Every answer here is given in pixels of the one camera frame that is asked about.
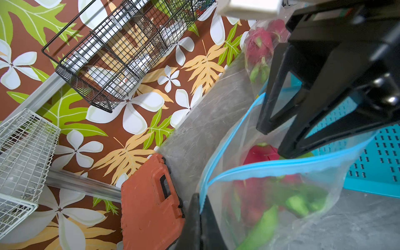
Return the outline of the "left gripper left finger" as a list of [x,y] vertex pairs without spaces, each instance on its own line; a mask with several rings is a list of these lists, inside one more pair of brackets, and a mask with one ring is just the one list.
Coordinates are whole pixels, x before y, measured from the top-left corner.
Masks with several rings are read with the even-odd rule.
[[185,215],[185,224],[175,250],[200,250],[202,227],[198,193],[193,194]]

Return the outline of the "zip-top bag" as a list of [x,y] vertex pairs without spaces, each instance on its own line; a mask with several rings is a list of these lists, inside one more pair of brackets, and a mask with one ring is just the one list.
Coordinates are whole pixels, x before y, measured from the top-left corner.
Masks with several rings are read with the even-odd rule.
[[245,36],[242,52],[254,98],[258,98],[267,86],[277,46],[287,42],[291,35],[286,28],[287,22],[296,10],[305,6],[304,2],[283,1],[277,14],[256,21]]
[[279,250],[338,201],[349,168],[375,132],[339,140],[294,159],[278,152],[291,120],[268,134],[256,129],[260,95],[227,132],[198,185],[230,250]]

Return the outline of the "dragon fruit bag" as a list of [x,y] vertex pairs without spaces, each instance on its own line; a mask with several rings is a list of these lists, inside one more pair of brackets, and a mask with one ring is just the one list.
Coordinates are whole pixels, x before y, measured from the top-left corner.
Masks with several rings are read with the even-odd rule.
[[234,180],[225,200],[225,243],[230,250],[280,250],[322,215],[327,188],[308,173]]
[[250,30],[245,39],[245,65],[252,83],[265,83],[270,74],[274,54],[272,33],[262,27]]
[[285,22],[282,19],[275,19],[269,22],[267,30],[276,35],[279,42],[286,42],[291,33],[286,28]]

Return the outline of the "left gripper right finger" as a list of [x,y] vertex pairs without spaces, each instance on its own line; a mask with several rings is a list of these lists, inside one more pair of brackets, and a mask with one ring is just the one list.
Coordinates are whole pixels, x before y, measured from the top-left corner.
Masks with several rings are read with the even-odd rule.
[[201,213],[201,249],[227,250],[210,203],[205,203]]

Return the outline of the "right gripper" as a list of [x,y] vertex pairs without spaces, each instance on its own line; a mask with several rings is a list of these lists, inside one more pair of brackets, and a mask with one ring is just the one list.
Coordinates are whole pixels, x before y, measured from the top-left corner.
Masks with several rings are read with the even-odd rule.
[[[275,49],[256,126],[268,134],[296,115],[281,156],[399,122],[399,1],[329,1],[296,10],[286,27],[290,43]],[[311,87],[312,62],[322,70]],[[303,86],[284,87],[288,74]]]

